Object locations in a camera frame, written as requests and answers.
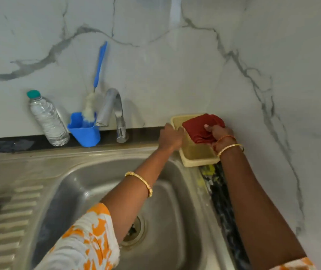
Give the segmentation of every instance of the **faucet spout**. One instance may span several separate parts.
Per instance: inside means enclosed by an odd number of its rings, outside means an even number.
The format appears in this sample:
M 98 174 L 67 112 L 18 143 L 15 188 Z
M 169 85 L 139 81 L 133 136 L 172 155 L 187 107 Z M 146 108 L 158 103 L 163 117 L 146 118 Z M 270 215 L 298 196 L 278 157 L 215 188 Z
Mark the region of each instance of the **faucet spout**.
M 117 142 L 124 143 L 127 141 L 128 137 L 126 132 L 126 122 L 123 117 L 122 99 L 117 89 L 108 89 L 105 94 L 104 104 L 98 112 L 95 125 L 99 127 L 108 127 L 113 109 L 115 120 L 117 122 Z

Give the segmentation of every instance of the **sink drain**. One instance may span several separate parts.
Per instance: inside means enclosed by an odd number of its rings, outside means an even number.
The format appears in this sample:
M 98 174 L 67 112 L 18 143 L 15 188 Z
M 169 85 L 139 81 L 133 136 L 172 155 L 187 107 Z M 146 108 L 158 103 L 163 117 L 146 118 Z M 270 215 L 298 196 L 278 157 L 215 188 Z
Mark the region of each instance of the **sink drain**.
M 145 223 L 143 218 L 137 216 L 132 227 L 129 229 L 127 235 L 124 237 L 121 246 L 130 247 L 143 238 L 145 231 Z

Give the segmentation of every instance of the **red cloth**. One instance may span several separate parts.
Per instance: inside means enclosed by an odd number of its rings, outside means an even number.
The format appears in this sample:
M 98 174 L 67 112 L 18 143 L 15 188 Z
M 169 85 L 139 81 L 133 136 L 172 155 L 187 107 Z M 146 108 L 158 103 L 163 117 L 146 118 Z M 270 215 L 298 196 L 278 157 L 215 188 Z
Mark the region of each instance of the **red cloth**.
M 182 123 L 194 143 L 213 143 L 217 140 L 213 137 L 211 132 L 205 130 L 204 125 L 209 126 L 219 125 L 225 127 L 224 121 L 214 114 L 203 114 L 199 117 L 191 118 Z

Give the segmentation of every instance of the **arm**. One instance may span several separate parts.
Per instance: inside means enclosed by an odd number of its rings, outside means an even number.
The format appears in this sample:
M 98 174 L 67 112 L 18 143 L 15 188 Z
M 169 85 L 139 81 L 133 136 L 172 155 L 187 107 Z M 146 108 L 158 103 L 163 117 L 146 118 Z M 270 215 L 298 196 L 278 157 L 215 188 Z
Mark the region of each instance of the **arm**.
M 183 128 L 176 131 L 170 124 L 166 124 L 160 131 L 158 149 L 134 172 L 152 187 L 168 158 L 181 147 L 183 135 Z M 135 176 L 127 176 L 101 200 L 112 217 L 118 243 L 127 235 L 147 197 L 145 184 Z
M 205 128 L 217 140 L 233 135 L 229 128 L 207 125 Z M 226 137 L 216 145 L 216 151 L 231 144 L 236 144 L 235 140 Z M 258 183 L 240 147 L 225 150 L 220 158 L 235 221 L 253 269 L 269 270 L 306 257 L 296 236 Z

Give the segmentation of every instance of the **woman's right hand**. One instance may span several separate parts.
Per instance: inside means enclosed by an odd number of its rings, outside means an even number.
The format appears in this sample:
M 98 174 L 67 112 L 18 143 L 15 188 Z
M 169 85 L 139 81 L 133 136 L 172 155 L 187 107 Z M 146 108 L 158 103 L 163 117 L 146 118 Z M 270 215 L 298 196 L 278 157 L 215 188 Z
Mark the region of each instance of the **woman's right hand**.
M 219 140 L 220 138 L 222 138 L 224 136 L 230 135 L 230 136 L 225 137 L 221 141 L 215 142 L 212 144 L 213 148 L 214 148 L 214 146 L 216 146 L 215 151 L 217 151 L 217 153 L 219 153 L 226 146 L 236 144 L 236 140 L 233 137 L 231 137 L 231 136 L 234 136 L 234 132 L 232 129 L 227 128 L 227 127 L 223 128 L 219 125 L 214 125 L 214 126 L 204 125 L 204 128 L 206 129 L 206 131 L 211 132 L 213 137 L 216 140 Z

